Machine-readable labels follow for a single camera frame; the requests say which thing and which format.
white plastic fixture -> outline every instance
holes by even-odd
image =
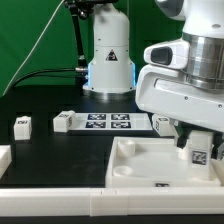
[[[201,137],[200,141],[210,139],[210,133],[195,132],[180,149],[173,139],[115,137],[106,187],[219,187],[221,182],[210,162],[211,148],[194,148],[193,136]]]
[[[29,140],[31,137],[31,117],[18,117],[14,125],[15,140]]]

green screen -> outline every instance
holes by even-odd
[[[0,2],[0,95],[29,54],[59,3],[60,0]],[[129,16],[130,57],[136,63],[137,72],[145,64],[143,52],[147,46],[181,36],[183,23],[166,18],[154,0],[120,0],[115,7]],[[91,60],[91,18],[80,21],[80,25],[85,55]],[[36,70],[74,68],[76,65],[77,50],[72,19],[62,5],[18,77]],[[32,78],[22,84],[74,84],[74,80]]]

white platform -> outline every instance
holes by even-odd
[[[189,171],[195,164],[190,163],[191,158],[187,158],[188,152],[185,150],[175,147],[173,139],[115,137],[106,174],[106,187],[220,186],[213,166],[208,170],[206,165],[196,164],[210,172],[210,180],[190,177]]]
[[[152,130],[146,113],[76,113],[69,130]]]

